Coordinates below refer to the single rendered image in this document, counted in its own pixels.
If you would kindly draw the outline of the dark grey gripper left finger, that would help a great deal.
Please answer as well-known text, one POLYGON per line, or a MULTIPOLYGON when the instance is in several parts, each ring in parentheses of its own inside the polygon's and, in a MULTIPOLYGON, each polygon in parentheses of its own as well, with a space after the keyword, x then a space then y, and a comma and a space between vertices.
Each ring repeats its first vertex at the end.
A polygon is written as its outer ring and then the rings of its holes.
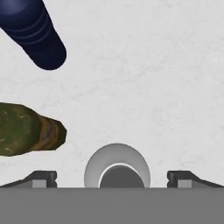
POLYGON ((34 171, 24 179, 0 185, 0 188, 56 188, 56 179, 56 171, 34 171))

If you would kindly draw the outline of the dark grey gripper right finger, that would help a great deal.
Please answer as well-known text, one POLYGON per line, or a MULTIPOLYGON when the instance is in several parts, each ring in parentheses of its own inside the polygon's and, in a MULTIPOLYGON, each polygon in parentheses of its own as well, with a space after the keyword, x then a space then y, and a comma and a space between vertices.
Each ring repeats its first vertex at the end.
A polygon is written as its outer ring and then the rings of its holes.
POLYGON ((191 171, 168 171, 167 179, 168 188, 223 188, 223 185, 201 179, 191 171))

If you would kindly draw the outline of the green brown-necked bottle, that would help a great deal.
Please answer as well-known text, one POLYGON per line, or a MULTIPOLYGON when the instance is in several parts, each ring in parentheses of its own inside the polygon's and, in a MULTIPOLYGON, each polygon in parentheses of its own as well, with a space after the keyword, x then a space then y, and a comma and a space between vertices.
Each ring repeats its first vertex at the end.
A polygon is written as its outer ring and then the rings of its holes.
POLYGON ((66 137, 67 129, 61 122, 21 104, 0 102, 0 156, 55 151, 66 137))

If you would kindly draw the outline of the grey round bottle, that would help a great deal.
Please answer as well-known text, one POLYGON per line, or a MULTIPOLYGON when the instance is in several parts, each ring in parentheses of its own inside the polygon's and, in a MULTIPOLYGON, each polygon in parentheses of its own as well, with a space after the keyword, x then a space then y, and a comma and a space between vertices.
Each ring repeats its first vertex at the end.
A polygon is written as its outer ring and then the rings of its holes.
POLYGON ((105 145, 91 156, 84 172, 84 186, 98 188, 104 172, 119 164, 133 168, 142 179, 144 187, 150 187, 151 174, 144 157, 139 151, 123 143, 105 145))

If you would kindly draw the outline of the dark blue bottle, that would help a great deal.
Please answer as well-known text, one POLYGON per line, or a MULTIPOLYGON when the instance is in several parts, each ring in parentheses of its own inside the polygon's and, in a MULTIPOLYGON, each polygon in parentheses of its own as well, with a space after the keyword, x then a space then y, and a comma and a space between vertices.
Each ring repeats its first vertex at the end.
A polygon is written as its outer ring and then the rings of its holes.
POLYGON ((67 50, 43 0, 0 0, 0 28, 44 70, 61 67, 67 50))

